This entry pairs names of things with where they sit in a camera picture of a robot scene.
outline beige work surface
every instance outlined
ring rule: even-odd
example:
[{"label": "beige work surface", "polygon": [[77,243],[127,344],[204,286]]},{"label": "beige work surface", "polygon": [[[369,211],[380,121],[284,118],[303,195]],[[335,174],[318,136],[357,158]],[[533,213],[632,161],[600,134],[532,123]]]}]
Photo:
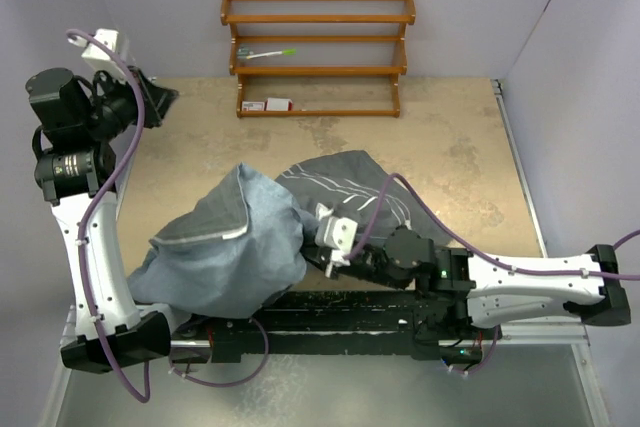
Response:
[{"label": "beige work surface", "polygon": [[[239,162],[275,178],[292,164],[363,149],[403,174],[454,231],[503,255],[538,256],[533,223],[488,79],[403,78],[399,119],[245,118],[235,115],[233,78],[164,79],[180,91],[160,129],[145,131],[118,221],[127,274],[148,240],[189,212]],[[270,79],[248,100],[287,97],[297,108],[390,108],[386,80]],[[358,288],[310,270],[299,289]]]}]

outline cloth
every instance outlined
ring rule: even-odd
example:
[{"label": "cloth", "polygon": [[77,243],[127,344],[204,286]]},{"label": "cloth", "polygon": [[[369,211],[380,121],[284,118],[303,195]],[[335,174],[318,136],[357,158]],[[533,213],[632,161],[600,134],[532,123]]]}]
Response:
[{"label": "cloth", "polygon": [[134,300],[210,317],[247,318],[302,280],[317,230],[283,186],[236,166],[194,210],[167,224],[128,279]]},{"label": "cloth", "polygon": [[[315,217],[325,209],[358,222],[365,229],[378,200],[379,189],[389,176],[369,154],[352,150],[305,160],[283,172],[276,182],[286,187],[300,206]],[[400,225],[407,225],[436,245],[451,238],[436,226],[411,194],[397,182],[391,184],[380,210],[370,243],[381,245]]]}]

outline green and white brush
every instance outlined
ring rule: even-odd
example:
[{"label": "green and white brush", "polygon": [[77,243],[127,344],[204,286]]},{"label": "green and white brush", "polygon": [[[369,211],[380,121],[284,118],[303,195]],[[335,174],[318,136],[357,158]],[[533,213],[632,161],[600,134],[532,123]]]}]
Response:
[{"label": "green and white brush", "polygon": [[275,57],[276,55],[293,55],[296,53],[296,49],[276,50],[274,52],[263,52],[262,54],[254,54],[246,48],[241,47],[238,49],[238,58],[250,60],[257,59],[258,57]]}]

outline wooden shelf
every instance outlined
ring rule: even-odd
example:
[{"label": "wooden shelf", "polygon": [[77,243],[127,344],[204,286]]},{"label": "wooden shelf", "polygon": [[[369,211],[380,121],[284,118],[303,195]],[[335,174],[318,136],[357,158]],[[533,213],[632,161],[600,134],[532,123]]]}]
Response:
[{"label": "wooden shelf", "polygon": [[[234,2],[334,2],[334,1],[401,1],[404,3],[402,14],[239,14],[232,12]],[[319,116],[319,115],[366,115],[391,116],[400,115],[400,96],[398,92],[398,76],[407,73],[407,56],[405,51],[405,32],[407,25],[413,25],[416,9],[413,0],[222,0],[220,21],[231,29],[231,52],[229,54],[229,72],[238,76],[238,98],[236,115],[238,117],[283,117],[283,116]],[[240,35],[239,25],[244,24],[398,24],[395,35]],[[392,42],[395,44],[390,65],[356,65],[356,66],[313,66],[313,65],[245,65],[237,58],[237,49],[241,44],[262,42]],[[316,110],[287,112],[245,112],[242,101],[246,83],[255,76],[386,76],[389,78],[392,92],[391,110]]]}]

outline small box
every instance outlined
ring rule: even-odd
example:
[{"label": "small box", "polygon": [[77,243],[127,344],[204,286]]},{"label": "small box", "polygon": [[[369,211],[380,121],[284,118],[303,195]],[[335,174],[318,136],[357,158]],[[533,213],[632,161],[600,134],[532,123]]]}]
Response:
[{"label": "small box", "polygon": [[264,110],[264,102],[242,102],[242,110]]},{"label": "small box", "polygon": [[267,105],[264,110],[284,112],[293,109],[293,101],[291,99],[278,99],[276,97],[269,97],[267,99]]}]

